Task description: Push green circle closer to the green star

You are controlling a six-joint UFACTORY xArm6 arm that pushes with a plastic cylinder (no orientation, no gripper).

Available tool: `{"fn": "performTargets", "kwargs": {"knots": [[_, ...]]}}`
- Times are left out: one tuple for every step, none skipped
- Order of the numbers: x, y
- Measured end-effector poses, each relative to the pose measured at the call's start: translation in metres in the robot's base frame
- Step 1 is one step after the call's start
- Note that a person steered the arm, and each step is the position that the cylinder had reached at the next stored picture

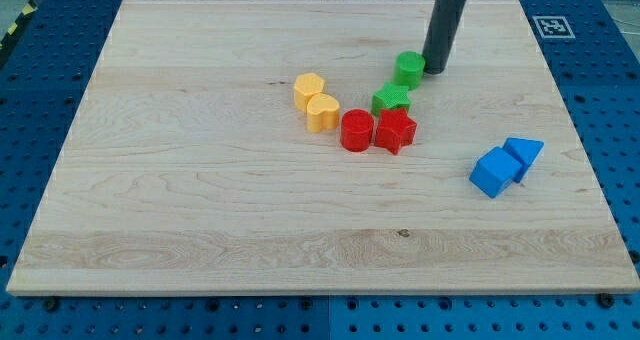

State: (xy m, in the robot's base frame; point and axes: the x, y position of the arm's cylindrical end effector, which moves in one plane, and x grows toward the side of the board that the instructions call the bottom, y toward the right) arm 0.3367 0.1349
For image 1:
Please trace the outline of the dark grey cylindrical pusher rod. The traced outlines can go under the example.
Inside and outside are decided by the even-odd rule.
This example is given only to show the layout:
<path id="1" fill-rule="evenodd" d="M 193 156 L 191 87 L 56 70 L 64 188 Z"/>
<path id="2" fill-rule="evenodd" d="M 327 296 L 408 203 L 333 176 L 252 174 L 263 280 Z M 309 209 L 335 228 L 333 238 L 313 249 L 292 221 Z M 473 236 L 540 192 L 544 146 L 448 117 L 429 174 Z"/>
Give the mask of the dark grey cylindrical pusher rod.
<path id="1" fill-rule="evenodd" d="M 424 41 L 424 72 L 440 74 L 447 65 L 467 0 L 435 0 Z"/>

